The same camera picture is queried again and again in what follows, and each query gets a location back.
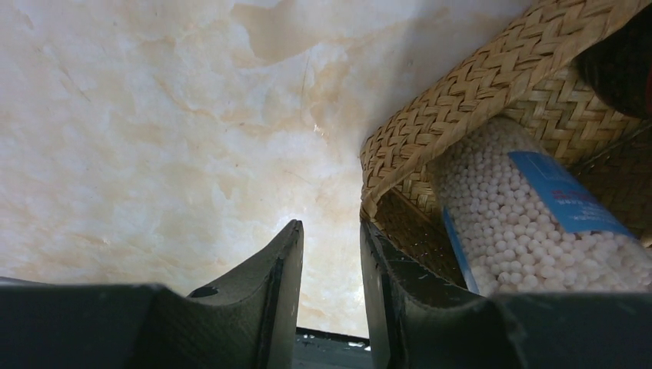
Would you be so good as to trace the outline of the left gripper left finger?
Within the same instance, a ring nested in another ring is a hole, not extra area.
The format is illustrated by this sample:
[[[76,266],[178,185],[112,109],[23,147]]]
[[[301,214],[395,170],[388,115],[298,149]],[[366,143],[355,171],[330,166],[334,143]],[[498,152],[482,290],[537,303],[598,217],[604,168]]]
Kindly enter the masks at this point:
[[[1,280],[3,368],[289,368],[304,250],[293,220],[189,295]]]

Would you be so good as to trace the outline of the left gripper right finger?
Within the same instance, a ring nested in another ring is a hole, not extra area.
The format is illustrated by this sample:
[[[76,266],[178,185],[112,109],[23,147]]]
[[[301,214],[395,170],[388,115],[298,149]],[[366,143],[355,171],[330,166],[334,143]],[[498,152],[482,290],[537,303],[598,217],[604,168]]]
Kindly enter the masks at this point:
[[[361,222],[376,368],[649,368],[648,293],[484,298],[440,278]]]

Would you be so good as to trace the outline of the silver lid jar blue label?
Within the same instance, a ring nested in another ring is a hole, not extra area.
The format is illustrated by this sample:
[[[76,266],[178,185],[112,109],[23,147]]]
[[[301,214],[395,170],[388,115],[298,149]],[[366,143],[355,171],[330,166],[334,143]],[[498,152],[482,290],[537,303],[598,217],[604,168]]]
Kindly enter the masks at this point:
[[[516,121],[492,118],[427,171],[469,291],[650,291],[642,244]]]

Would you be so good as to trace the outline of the woven bamboo divided tray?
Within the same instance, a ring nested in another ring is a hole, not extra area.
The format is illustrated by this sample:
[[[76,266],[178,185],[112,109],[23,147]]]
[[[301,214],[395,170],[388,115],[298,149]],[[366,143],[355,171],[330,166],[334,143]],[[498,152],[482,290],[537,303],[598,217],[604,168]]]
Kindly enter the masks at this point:
[[[577,56],[651,3],[539,1],[404,106],[361,150],[361,216],[457,286],[461,272],[426,164],[495,115],[521,123],[644,243],[651,240],[651,121],[582,78]]]

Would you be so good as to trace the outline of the red lid sauce jar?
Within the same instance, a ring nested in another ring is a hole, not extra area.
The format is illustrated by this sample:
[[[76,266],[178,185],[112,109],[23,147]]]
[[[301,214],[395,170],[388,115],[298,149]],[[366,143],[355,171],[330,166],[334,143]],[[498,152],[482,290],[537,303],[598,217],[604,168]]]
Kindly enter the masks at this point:
[[[581,79],[606,105],[630,117],[651,117],[651,7],[576,57]]]

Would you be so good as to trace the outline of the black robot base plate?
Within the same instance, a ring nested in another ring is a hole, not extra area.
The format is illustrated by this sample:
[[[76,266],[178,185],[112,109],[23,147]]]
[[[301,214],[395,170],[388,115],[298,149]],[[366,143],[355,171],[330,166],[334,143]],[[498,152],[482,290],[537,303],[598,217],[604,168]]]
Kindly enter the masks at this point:
[[[298,327],[292,369],[372,369],[368,338]]]

